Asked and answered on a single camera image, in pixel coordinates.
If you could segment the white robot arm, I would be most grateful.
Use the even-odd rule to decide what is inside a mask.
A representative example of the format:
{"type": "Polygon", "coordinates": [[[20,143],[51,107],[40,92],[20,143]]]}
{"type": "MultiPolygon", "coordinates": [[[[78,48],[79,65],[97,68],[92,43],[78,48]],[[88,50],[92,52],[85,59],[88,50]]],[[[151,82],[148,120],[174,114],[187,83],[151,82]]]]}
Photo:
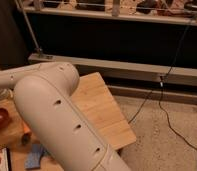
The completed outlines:
{"type": "Polygon", "coordinates": [[[79,73],[69,62],[44,62],[0,71],[21,118],[64,171],[131,171],[71,101],[79,73]]]}

